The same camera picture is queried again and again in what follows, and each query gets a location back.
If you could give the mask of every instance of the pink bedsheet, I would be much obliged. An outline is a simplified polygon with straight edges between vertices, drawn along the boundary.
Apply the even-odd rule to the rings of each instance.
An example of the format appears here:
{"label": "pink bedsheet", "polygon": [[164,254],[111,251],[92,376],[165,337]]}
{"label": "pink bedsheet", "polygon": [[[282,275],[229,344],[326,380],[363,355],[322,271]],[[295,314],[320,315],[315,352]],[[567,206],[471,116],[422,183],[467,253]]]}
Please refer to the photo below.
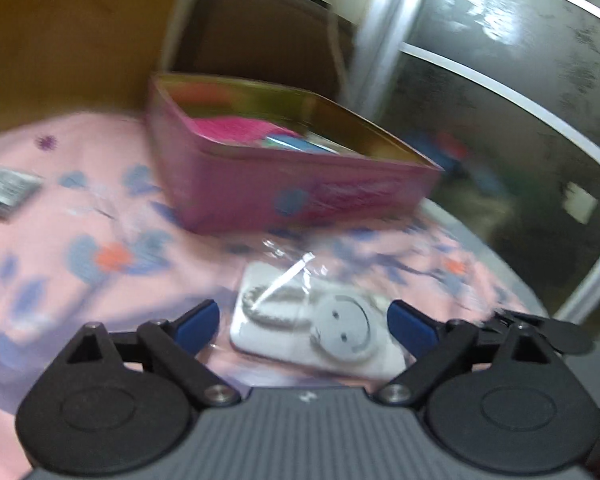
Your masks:
{"label": "pink bedsheet", "polygon": [[[440,320],[522,309],[471,253],[424,218],[240,237],[185,232],[135,118],[85,113],[20,128],[0,137],[0,166],[46,179],[11,222],[0,222],[0,480],[28,471],[13,413],[81,324],[101,320],[110,331],[132,330],[205,298],[229,313],[242,268],[264,238],[297,251],[315,245],[336,279],[403,298]],[[332,381],[247,359],[231,350],[226,330],[203,358],[238,386]]]}

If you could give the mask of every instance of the clear plastic bag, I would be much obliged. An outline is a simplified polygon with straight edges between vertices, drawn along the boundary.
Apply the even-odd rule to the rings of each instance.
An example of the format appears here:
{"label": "clear plastic bag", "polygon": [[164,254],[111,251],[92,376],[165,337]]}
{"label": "clear plastic bag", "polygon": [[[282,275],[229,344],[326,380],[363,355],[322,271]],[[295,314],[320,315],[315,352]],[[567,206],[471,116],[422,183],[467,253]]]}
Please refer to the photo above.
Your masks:
{"label": "clear plastic bag", "polygon": [[391,298],[330,278],[316,253],[264,241],[247,264],[230,325],[248,354],[339,376],[388,380],[406,367],[385,315]]}

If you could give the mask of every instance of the pink tin box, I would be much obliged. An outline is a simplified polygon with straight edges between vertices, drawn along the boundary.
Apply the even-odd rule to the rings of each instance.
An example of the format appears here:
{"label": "pink tin box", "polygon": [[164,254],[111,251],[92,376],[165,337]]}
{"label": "pink tin box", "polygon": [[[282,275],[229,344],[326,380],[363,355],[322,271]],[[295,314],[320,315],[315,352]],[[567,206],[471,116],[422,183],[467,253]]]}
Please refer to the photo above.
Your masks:
{"label": "pink tin box", "polygon": [[[312,131],[363,156],[215,142],[187,118],[246,116]],[[440,168],[317,94],[219,76],[161,74],[147,113],[181,225],[200,234],[409,212]]]}

